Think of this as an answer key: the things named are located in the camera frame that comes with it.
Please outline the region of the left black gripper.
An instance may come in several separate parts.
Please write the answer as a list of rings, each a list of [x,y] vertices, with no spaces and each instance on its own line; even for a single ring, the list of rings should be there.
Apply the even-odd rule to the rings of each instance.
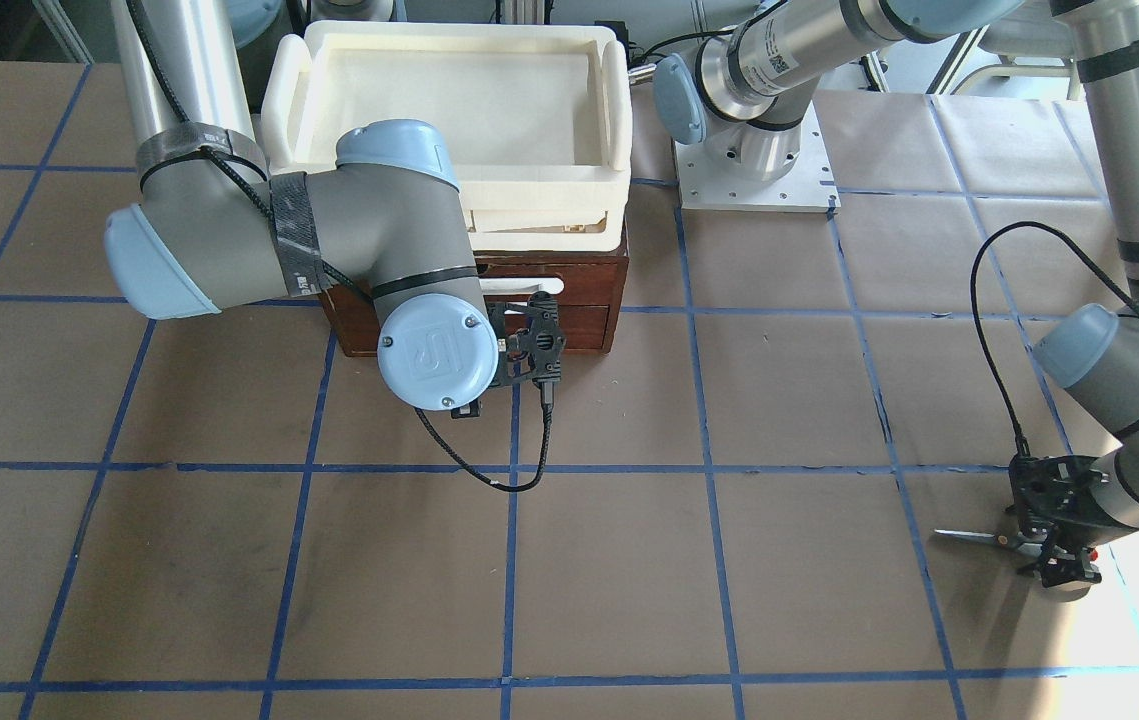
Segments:
[[[1101,570],[1096,565],[1093,548],[1116,539],[1116,521],[1105,515],[1089,496],[1052,496],[1023,492],[1026,518],[1023,529],[1036,541],[1044,541],[1057,529],[1054,543],[1077,555],[1046,556],[1034,562],[1034,575],[1046,589],[1091,589],[1101,583]]]

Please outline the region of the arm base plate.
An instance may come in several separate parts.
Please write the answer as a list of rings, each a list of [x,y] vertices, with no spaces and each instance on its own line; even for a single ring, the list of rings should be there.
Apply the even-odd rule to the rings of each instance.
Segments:
[[[693,210],[834,213],[842,205],[817,118],[779,133],[712,123],[697,145],[674,145],[682,205]]]

